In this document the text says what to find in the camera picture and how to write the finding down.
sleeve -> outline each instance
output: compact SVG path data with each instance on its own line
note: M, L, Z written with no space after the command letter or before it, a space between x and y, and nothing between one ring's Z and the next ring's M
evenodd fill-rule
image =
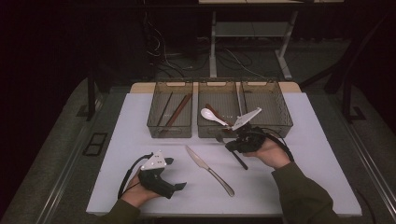
M272 172L279 188L280 204L289 223L341 223L332 210L329 193L307 178L296 163Z
M106 215L99 217L95 224L131 224L140 215L140 210L119 199Z

spoon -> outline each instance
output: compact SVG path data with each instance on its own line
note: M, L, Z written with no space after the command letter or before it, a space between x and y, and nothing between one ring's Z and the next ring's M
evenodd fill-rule
M216 140L218 140L218 142L226 145L226 143L224 142L224 139L222 138L221 134L216 135ZM244 167L244 169L247 170L248 166L241 160L241 158L239 158L238 155L236 155L236 153L234 151L231 151L231 153L233 153L233 155L239 161L239 163L242 165L242 167Z
M227 126L228 124L224 121L222 121L221 119L218 119L218 117L216 117L213 112L207 108L203 108L201 110L201 115L202 117L204 117L205 119L209 119L209 120L213 120L216 121L218 123L220 123L221 125Z

silver knife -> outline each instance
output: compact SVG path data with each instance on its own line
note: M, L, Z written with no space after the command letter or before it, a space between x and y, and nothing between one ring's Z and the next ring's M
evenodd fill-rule
M223 179L221 179L221 177L216 174L207 164L206 162L204 162L197 154L195 154L194 151L192 151L191 148L189 148L188 146L186 146L187 152L189 153L189 155L192 157L192 159L195 161L195 163L197 163L197 165L201 168L206 169L210 174L212 174L219 182L220 184L225 188L225 190L227 191L227 193L233 197L235 195L235 193L233 192L233 189L230 187L230 185L228 185Z

person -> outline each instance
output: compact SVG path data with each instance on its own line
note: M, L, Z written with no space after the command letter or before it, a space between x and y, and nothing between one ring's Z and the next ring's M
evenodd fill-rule
M262 147L245 153L246 157L256 157L264 164L273 167L272 172L279 189L279 200L284 218L291 223L341 223L332 210L332 198L315 181L307 178L295 162L277 143L267 138ZM160 197L157 193L138 184L137 174L131 179L128 189L115 203L111 211L99 217L96 224L133 223L140 214L139 206Z

dark floor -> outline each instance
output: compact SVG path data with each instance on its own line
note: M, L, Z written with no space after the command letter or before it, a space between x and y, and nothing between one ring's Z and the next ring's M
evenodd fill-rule
M197 59L186 59L178 55L177 49L169 48L168 62L159 66L158 77L208 77L208 48L205 39L202 41ZM326 69L343 55L348 44L345 40L291 42L286 60L293 75L292 81L301 83ZM279 41L265 38L221 39L217 54L218 77L258 74L282 80L274 55L274 49L278 46ZM361 110L365 119L348 124L340 113L342 93L326 94L322 89L325 82L326 78L323 78L303 91L308 94L333 152L361 204L362 217L346 217L344 223L364 224L374 223L374 220L376 223L394 223L396 218L389 212L384 197L377 190L378 185L367 172L359 148L363 146L367 149L389 187L396 189L393 174L396 168L396 136L357 88L352 92L352 105ZM1 223L93 223L96 220L96 216L87 214L85 209L128 91L129 87L118 86L109 94L98 94L97 112L91 121L86 121L85 117L77 116L80 108L87 104L86 81L75 89ZM93 133L108 133L105 149L99 157L82 156L81 151ZM185 221L180 218L141 220L142 223L158 224ZM282 223L280 218L189 219L191 223L194 221Z

